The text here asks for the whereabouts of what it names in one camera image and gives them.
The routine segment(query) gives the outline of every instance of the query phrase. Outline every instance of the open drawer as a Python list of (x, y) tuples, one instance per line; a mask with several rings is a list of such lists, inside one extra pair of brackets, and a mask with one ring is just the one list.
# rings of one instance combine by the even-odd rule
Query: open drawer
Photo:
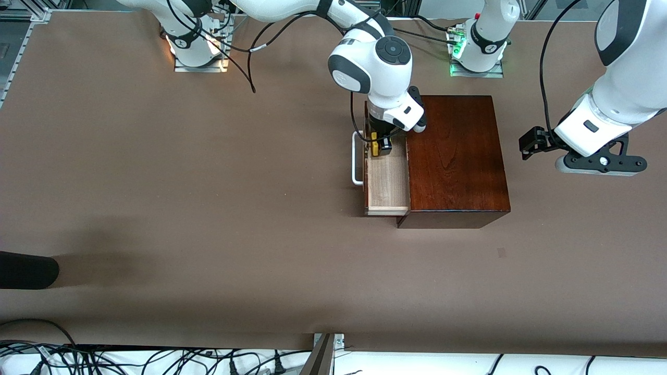
[(393, 136), (392, 152), (380, 157), (364, 144), (364, 180), (355, 184), (364, 186), (366, 214), (396, 216), (399, 228), (460, 229), (481, 228), (509, 213), (492, 98), (422, 100), (429, 121), (423, 133)]
[(369, 216), (404, 216), (410, 209), (406, 137), (392, 137), (392, 152), (372, 157), (364, 144), (364, 194)]

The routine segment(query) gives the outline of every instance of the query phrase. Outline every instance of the dark wooden box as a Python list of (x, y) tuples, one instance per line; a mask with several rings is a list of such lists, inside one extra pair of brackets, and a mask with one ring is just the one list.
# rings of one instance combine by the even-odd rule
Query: dark wooden box
[(426, 130), (393, 139), (387, 157), (366, 155), (367, 214), (398, 216), (399, 228), (454, 229), (481, 228), (509, 213), (492, 98), (422, 99)]

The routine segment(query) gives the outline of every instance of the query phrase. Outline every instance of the black button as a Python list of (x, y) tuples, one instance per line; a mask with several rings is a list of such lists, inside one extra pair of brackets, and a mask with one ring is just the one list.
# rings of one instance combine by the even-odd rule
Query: black button
[(392, 121), (392, 123), (393, 123), (394, 126), (400, 128), (400, 129), (402, 129), (402, 130), (405, 130), (405, 128), (406, 128), (406, 126), (403, 125), (402, 122), (398, 121), (398, 119), (394, 119), (394, 120)]
[(384, 47), (384, 50), (392, 56), (398, 56), (403, 52), (403, 47), (398, 42), (390, 41)]
[(584, 126), (586, 127), (586, 129), (592, 131), (593, 133), (596, 133), (598, 130), (600, 130), (599, 127), (595, 126), (592, 122), (590, 122), (588, 120), (586, 120), (586, 122), (584, 122)]
[(384, 46), (385, 46), (385, 44), (387, 44), (388, 41), (389, 41), (389, 39), (386, 38), (386, 37), (385, 37), (385, 38), (381, 38), (381, 39), (376, 43), (376, 48), (377, 48), (377, 49), (383, 49)]
[(398, 62), (401, 64), (407, 64), (410, 62), (410, 51), (404, 51), (401, 53), (401, 55), (398, 57)]

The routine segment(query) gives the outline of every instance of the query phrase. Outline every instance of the drawer handle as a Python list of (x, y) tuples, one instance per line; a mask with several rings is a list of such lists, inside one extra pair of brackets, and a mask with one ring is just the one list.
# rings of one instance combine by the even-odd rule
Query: drawer handle
[(356, 131), (352, 132), (352, 183), (363, 186), (364, 182), (357, 179), (357, 142), (355, 142), (355, 137), (358, 135)]

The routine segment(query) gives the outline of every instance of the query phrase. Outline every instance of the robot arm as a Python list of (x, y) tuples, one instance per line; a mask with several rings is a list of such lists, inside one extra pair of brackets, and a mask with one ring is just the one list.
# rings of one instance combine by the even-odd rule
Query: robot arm
[(160, 25), (165, 29), (174, 55), (183, 64), (191, 67), (199, 67), (209, 63), (219, 54), (218, 51), (211, 48), (206, 38), (193, 31), (193, 29), (198, 30), (202, 27), (210, 28), (207, 25), (203, 25), (203, 23), (212, 22), (211, 17), (206, 16), (197, 19), (186, 17), (175, 6), (175, 2), (180, 0), (170, 0), (171, 3), (166, 0), (117, 1), (126, 7), (142, 8), (153, 13), (155, 18), (160, 22)]
[[(165, 0), (122, 0), (165, 1)], [(170, 0), (190, 17), (199, 17), (211, 8), (210, 0)], [(394, 29), (381, 14), (360, 7), (352, 0), (231, 0), (248, 16), (263, 22), (276, 22), (312, 11), (349, 30), (328, 59), (329, 72), (342, 88), (368, 95), (370, 125), (378, 137), (402, 130), (423, 131), (424, 109), (418, 103), (419, 91), (408, 91), (412, 76), (412, 52), (408, 44), (394, 35)], [(380, 145), (391, 150), (387, 138)]]
[[(667, 0), (611, 2), (595, 34), (605, 74), (554, 129), (551, 136), (561, 147), (547, 134), (540, 135), (544, 130), (536, 127), (520, 140), (524, 159), (535, 152), (564, 148), (569, 154), (556, 163), (562, 172), (634, 175), (646, 169), (642, 157), (625, 154), (626, 134), (667, 108), (665, 32)], [(610, 153), (615, 143), (622, 145), (620, 155)]]
[(479, 17), (461, 26), (464, 38), (458, 40), (458, 48), (452, 48), (452, 57), (467, 70), (476, 73), (491, 70), (502, 59), (507, 38), (520, 13), (516, 0), (484, 0)]

